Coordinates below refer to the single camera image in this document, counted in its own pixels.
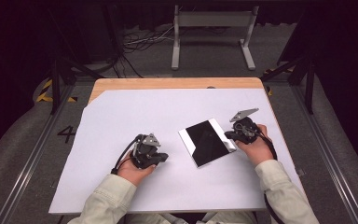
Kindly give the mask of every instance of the table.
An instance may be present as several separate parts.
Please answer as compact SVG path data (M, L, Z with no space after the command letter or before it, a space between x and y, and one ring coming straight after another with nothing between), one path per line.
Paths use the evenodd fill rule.
M250 117L268 126L278 158L292 181L303 189L258 78L99 79L83 112L49 212L80 213L124 147L137 132L150 130L161 143L159 151L170 157L138 188L129 213L265 209L258 177L243 152L238 150L197 168L177 133L209 116L228 130L228 120L244 103L260 108L260 113Z

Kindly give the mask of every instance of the floor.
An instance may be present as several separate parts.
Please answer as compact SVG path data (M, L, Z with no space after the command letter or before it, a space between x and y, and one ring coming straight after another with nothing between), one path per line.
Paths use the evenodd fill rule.
M238 28L183 31L177 71L171 69L170 39L125 56L145 78L261 77L263 71L276 66L294 28L295 25L284 24L255 27L250 43L255 71L246 68L238 44L244 31ZM89 68L98 66L102 65L93 64ZM115 69L121 77L138 77L131 66L123 60ZM102 75L117 77L114 69ZM289 86L287 76L273 78L265 86L271 88L269 100L310 205L321 223L358 223L358 158L318 79L312 102L314 114L310 115L302 102L304 83ZM42 82L35 90L35 100L44 85ZM0 141L0 223L66 223L75 217L50 215L48 208L75 139L69 133L70 127L74 133L92 85L92 78L84 76L78 76L73 87L62 85L62 96L74 97L76 102L65 102L55 116L49 114L51 102L35 102L3 136ZM266 212L257 212L257 216L260 223L269 223Z

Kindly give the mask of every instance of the person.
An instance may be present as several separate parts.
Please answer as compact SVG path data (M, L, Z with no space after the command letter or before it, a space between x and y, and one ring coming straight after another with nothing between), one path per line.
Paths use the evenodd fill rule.
M267 136L267 127L257 125ZM260 178L261 189L265 192L273 212L283 223L319 223L305 195L291 182L280 162L273 156L266 143L260 138L250 145L236 141L237 146L246 153ZM127 158L117 175L108 175L99 187L88 197L80 217L72 219L69 224L118 223L126 215L137 186L144 178L151 175L156 166L144 170L137 169ZM126 215L125 223L185 224L186 222L171 214L135 214ZM252 212L218 212L208 213L200 223L257 223Z

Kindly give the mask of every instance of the number 4 marking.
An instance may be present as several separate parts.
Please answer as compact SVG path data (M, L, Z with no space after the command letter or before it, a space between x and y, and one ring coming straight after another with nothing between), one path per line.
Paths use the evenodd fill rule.
M71 135L75 135L76 133L72 133L72 130L74 129L74 127L72 126L68 126L66 127L64 130L60 131L59 133L57 133L57 135L66 135L66 140L65 143L68 143L69 138L71 137Z

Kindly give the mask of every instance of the person's right hand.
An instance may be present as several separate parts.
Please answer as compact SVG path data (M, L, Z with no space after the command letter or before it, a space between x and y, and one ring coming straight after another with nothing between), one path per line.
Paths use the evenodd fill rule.
M257 124L257 127L260 129L260 131L264 134L264 136L267 136L267 127L262 124ZM269 146L264 142L261 137L257 137L256 140L249 145L244 144L241 141L235 141L235 144L246 153L249 160L251 160L252 164L254 166L257 166L263 161L273 160L273 156L271 151L269 150Z

